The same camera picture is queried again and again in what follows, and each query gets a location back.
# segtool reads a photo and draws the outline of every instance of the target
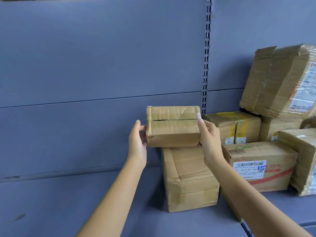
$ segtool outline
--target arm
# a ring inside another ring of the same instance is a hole
[[[203,141],[204,163],[212,171],[255,237],[311,237],[226,162],[222,153],[219,129],[213,123],[199,119],[198,126]]]
[[[127,161],[111,188],[94,210],[88,221],[77,233],[77,237],[119,237],[130,210],[140,175],[146,165],[146,143],[142,143],[137,120],[129,136]]]

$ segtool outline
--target left hand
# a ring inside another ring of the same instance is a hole
[[[147,151],[146,140],[143,143],[140,137],[140,131],[146,131],[146,125],[140,125],[140,121],[137,120],[132,128],[132,131],[128,137],[128,157],[127,160],[136,161],[145,168],[147,163]]]

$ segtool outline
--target fingernail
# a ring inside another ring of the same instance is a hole
[[[200,120],[202,120],[201,114],[200,113],[196,113],[196,121],[197,121],[197,123],[200,122]]]

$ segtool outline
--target large cardboard box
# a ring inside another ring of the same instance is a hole
[[[276,141],[279,131],[299,129],[302,120],[279,120],[269,117],[261,117],[259,141]]]
[[[202,146],[163,148],[163,175],[170,212],[216,205],[219,183],[204,164]]]
[[[206,114],[205,119],[220,130],[222,144],[249,143],[259,140],[261,120],[242,111]]]
[[[276,46],[258,49],[249,72],[240,106],[255,113],[255,106],[263,89],[265,79],[271,66],[272,53]]]
[[[148,106],[146,131],[148,146],[196,146],[201,137],[196,113],[200,113],[198,106]]]
[[[286,190],[298,153],[279,142],[223,145],[227,162],[260,192]]]
[[[316,194],[316,128],[280,131],[278,141],[299,153],[290,185],[300,196]]]
[[[275,49],[265,80],[260,81],[262,85],[247,83],[241,107],[275,119],[308,118],[316,100],[315,61],[316,47],[312,45]],[[249,93],[260,95],[250,98]]]

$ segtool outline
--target forearm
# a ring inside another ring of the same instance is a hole
[[[256,237],[311,236],[243,179],[222,154],[208,166]]]
[[[111,188],[77,237],[119,237],[121,235],[142,171],[142,165],[133,158],[125,163]]]

